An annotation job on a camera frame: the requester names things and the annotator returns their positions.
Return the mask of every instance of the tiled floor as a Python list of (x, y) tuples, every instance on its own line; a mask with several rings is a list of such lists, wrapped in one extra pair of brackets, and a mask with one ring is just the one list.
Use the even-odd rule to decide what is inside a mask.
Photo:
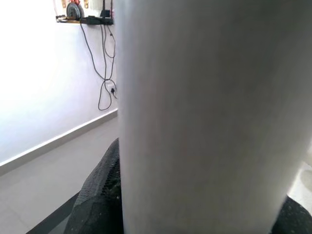
[(76, 194), (117, 138), (117, 118), (0, 177), (0, 233), (25, 234)]

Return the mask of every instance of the electrical wire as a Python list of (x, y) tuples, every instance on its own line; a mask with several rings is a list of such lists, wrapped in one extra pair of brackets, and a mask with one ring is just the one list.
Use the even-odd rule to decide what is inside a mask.
[[(105, 57), (105, 51), (106, 51), (106, 48), (105, 48), (105, 41), (106, 41), (106, 30), (104, 29), (105, 31), (105, 39), (103, 38), (103, 29), (102, 29), (102, 25), (101, 25), (101, 36), (102, 36), (102, 48), (103, 48), (103, 56), (104, 56), (104, 63), (105, 63), (105, 73), (104, 73), (104, 77), (101, 76), (101, 74), (97, 71), (96, 69), (96, 66), (95, 66), (95, 63), (94, 63), (94, 58), (93, 58), (93, 54), (92, 54), (92, 51), (90, 49), (90, 46), (89, 46), (89, 43), (88, 43), (88, 40), (87, 40), (87, 37), (86, 37), (86, 34), (85, 34), (85, 31), (83, 29), (83, 26), (82, 26), (82, 23), (80, 21), (80, 26), (81, 26), (81, 29), (82, 29), (82, 32), (83, 32), (83, 36), (84, 36), (84, 39), (85, 39), (85, 42), (87, 44), (87, 47), (88, 47), (88, 50), (90, 52), (90, 55), (91, 55), (91, 60), (92, 60), (92, 64), (93, 64), (93, 68), (94, 68), (94, 71), (97, 73), (97, 75), (103, 80), (102, 82), (102, 85), (101, 85), (101, 89), (100, 89), (100, 93), (99, 93), (99, 99), (98, 99), (98, 104), (97, 104), (97, 108), (100, 110), (100, 111), (105, 111), (105, 110), (108, 110), (111, 105), (112, 105), (112, 96), (111, 96), (111, 92), (107, 89), (107, 86), (106, 86), (106, 82), (107, 81), (110, 81), (114, 84), (114, 87), (115, 87), (115, 91), (117, 91), (117, 86), (116, 86), (116, 83), (112, 80), (112, 76), (113, 76), (113, 67), (114, 67), (114, 60), (115, 60), (115, 56), (116, 56), (116, 51), (115, 51), (115, 48), (116, 48), (116, 41), (115, 41), (115, 38), (114, 38), (114, 35), (111, 33), (113, 39), (114, 39), (114, 58), (113, 58), (113, 62), (112, 62), (112, 70), (111, 70), (111, 75), (110, 77), (107, 79), (106, 78), (106, 71), (107, 71), (107, 63), (106, 63), (106, 57)], [(101, 104), (101, 98), (102, 98), (102, 91), (103, 91), (103, 87), (105, 88), (106, 92), (108, 93), (109, 95), (109, 99), (110, 99), (110, 103), (109, 105), (102, 109), (100, 107), (100, 104)]]

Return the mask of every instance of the baseboard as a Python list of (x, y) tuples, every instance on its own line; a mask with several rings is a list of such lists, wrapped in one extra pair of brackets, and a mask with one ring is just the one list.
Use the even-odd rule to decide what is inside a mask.
[(56, 136), (42, 144), (39, 144), (27, 151), (22, 152), (21, 154), (18, 154), (4, 162), (1, 162), (0, 176), (117, 117), (117, 111), (118, 109), (114, 109), (109, 113), (106, 113), (105, 115), (81, 124), (64, 134)]

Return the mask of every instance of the white cylindrical object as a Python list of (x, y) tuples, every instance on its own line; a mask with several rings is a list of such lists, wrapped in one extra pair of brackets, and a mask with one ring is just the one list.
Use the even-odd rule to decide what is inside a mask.
[(267, 234), (312, 135), (307, 1), (120, 0), (125, 234)]

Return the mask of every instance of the white wall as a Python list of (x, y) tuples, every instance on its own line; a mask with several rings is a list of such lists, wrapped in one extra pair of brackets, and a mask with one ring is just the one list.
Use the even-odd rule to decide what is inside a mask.
[[(16, 5), (16, 15), (30, 17), (15, 19), (8, 10), (3, 19), (10, 20), (0, 30), (0, 163), (105, 114), (97, 109), (101, 79), (80, 25), (56, 23), (52, 1)], [(84, 28), (103, 74), (100, 28)], [(102, 100), (108, 104), (105, 93)]]

